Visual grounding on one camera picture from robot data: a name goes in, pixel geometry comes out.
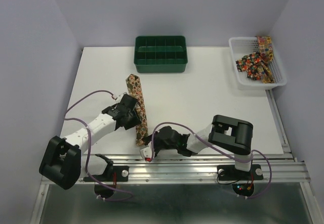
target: white plastic basket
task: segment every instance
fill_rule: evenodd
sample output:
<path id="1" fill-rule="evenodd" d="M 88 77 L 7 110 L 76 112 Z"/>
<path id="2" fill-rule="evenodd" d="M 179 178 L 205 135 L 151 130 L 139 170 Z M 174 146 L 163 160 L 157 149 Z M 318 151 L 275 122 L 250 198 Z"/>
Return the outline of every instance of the white plastic basket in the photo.
<path id="1" fill-rule="evenodd" d="M 236 61 L 241 59 L 243 56 L 253 52 L 259 52 L 258 39 L 256 37 L 235 37 L 230 38 L 228 42 L 231 50 L 234 71 L 240 89 L 269 90 L 276 86 L 283 86 L 287 83 L 282 62 L 273 43 L 273 60 L 269 63 L 269 68 L 272 72 L 274 83 L 262 83 L 259 80 L 253 81 L 247 78 L 247 73 L 239 72 L 236 67 Z"/>

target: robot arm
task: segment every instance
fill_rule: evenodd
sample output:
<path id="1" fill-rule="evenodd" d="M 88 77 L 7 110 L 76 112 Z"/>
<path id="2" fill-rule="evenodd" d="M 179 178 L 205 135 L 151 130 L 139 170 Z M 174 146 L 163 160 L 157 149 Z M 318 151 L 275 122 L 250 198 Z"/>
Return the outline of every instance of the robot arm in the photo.
<path id="1" fill-rule="evenodd" d="M 212 124 L 199 131 L 197 135 L 215 146 L 234 153 L 236 159 L 249 160 L 252 132 L 253 125 L 247 121 L 216 115 Z M 151 138 L 152 135 L 145 139 L 147 147 L 141 150 L 141 156 L 148 161 L 152 156 Z M 179 154 L 190 157 L 207 147 L 195 135 L 179 134 L 170 126 L 165 126 L 154 134 L 154 156 L 157 156 L 160 150 L 176 149 Z M 247 163 L 235 161 L 235 168 L 248 172 L 251 169 L 251 161 Z"/>
<path id="2" fill-rule="evenodd" d="M 125 94 L 119 103 L 104 109 L 87 126 L 91 132 L 92 144 L 120 127 L 127 130 L 140 124 L 141 120 L 135 110 L 137 103 L 135 98 Z M 88 143 L 88 131 L 85 127 L 64 138 L 53 137 L 40 164 L 40 174 L 65 190 L 71 188 L 78 178 L 87 174 L 82 154 L 88 149 Z M 92 161 L 89 169 L 94 174 L 101 174 L 107 165 L 107 159 L 99 156 Z"/>

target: brown patterned fabric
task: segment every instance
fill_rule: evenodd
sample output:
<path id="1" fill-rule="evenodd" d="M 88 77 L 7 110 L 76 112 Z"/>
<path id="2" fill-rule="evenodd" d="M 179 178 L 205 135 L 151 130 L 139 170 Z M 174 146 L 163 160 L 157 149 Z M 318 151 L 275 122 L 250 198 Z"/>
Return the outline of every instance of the brown patterned fabric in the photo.
<path id="1" fill-rule="evenodd" d="M 265 63 L 271 63 L 273 59 L 272 40 L 269 36 L 257 36 L 260 55 Z"/>
<path id="2" fill-rule="evenodd" d="M 136 111 L 142 123 L 136 126 L 136 145 L 141 146 L 144 144 L 142 140 L 143 137 L 148 136 L 148 129 L 140 78 L 136 75 L 131 74 L 126 79 L 126 85 L 129 95 L 138 100 L 138 106 L 136 107 Z"/>
<path id="3" fill-rule="evenodd" d="M 246 71 L 248 78 L 252 80 L 261 80 L 263 83 L 274 83 L 271 70 L 268 64 L 263 61 L 259 52 L 243 56 L 236 61 L 238 71 Z"/>

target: white wall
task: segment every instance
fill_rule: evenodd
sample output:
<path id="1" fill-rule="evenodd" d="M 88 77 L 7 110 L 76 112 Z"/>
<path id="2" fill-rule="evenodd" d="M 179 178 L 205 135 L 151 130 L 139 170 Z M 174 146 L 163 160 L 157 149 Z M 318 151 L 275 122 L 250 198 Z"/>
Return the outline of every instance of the white wall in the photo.
<path id="1" fill-rule="evenodd" d="M 56 0 L 82 46 L 131 46 L 138 35 L 182 34 L 188 45 L 228 46 L 267 34 L 288 0 Z"/>
<path id="2" fill-rule="evenodd" d="M 29 223 L 80 50 L 54 0 L 0 0 L 0 223 Z"/>
<path id="3" fill-rule="evenodd" d="M 289 0 L 271 36 L 288 74 L 274 91 L 293 153 L 324 213 L 324 0 Z"/>

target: patterned fabric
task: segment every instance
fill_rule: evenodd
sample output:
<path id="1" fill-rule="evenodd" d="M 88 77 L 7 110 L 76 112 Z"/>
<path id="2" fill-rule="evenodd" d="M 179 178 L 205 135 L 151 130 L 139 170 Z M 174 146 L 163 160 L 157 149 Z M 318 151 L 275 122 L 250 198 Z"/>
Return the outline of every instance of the patterned fabric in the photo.
<path id="1" fill-rule="evenodd" d="M 259 42 L 260 55 L 264 62 L 270 63 L 273 59 L 271 37 L 257 37 Z"/>
<path id="2" fill-rule="evenodd" d="M 142 123 L 136 126 L 136 145 L 141 146 L 144 144 L 142 138 L 148 136 L 148 129 L 140 78 L 136 75 L 131 74 L 126 79 L 126 85 L 129 95 L 138 100 L 136 111 Z"/>
<path id="3" fill-rule="evenodd" d="M 259 52 L 243 56 L 236 61 L 238 71 L 246 71 L 248 78 L 262 80 L 263 83 L 274 83 L 273 76 L 267 63 L 263 61 Z"/>

